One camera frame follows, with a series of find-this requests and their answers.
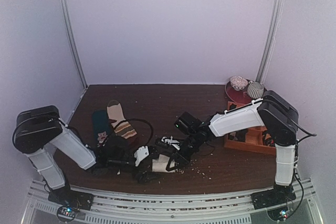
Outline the cream white sock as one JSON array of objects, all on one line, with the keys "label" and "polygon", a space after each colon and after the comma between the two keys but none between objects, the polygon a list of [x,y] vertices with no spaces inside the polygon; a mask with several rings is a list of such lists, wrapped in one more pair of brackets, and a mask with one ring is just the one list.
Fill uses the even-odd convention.
[{"label": "cream white sock", "polygon": [[174,169],[171,171],[167,171],[166,167],[170,158],[163,154],[160,154],[157,159],[152,159],[152,171],[157,173],[174,173],[177,172],[178,169]]}]

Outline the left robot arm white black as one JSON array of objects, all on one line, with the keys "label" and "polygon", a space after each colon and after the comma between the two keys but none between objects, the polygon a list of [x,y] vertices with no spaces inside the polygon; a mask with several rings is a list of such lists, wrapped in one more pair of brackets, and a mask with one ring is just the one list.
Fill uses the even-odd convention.
[{"label": "left robot arm white black", "polygon": [[71,205],[75,192],[67,187],[66,176],[54,158],[45,150],[50,144],[72,159],[81,169],[99,174],[111,168],[126,168],[138,183],[159,178],[159,174],[141,170],[141,163],[150,156],[158,157],[153,146],[141,146],[132,152],[128,141],[115,133],[98,140],[96,147],[85,144],[78,131],[62,121],[54,105],[23,111],[18,114],[12,135],[13,146],[25,154],[46,181],[49,189],[64,205]]}]

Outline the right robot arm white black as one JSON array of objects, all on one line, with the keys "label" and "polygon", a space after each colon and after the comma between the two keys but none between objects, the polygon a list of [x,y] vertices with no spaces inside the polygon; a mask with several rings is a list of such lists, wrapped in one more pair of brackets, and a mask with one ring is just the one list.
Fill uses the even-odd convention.
[{"label": "right robot arm white black", "polygon": [[269,90],[251,103],[216,113],[202,122],[184,112],[174,125],[186,135],[179,150],[170,154],[165,170],[171,172],[186,166],[194,153],[207,141],[228,133],[264,126],[276,148],[277,185],[269,192],[272,203],[279,204],[289,196],[295,167],[299,113],[276,92]]}]

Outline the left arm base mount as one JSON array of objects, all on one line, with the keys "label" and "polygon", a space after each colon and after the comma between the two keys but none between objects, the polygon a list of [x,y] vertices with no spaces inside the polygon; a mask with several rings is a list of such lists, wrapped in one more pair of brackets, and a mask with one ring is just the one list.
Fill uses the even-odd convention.
[{"label": "left arm base mount", "polygon": [[51,189],[48,200],[70,208],[90,210],[94,195],[63,187],[56,190]]}]

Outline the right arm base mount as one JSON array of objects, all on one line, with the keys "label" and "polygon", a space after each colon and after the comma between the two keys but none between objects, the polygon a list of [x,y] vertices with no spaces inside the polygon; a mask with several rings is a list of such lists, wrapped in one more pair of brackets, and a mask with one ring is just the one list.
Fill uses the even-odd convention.
[{"label": "right arm base mount", "polygon": [[251,200],[254,209],[263,209],[287,203],[295,200],[292,183],[288,186],[274,184],[272,189],[256,192],[251,194]]}]

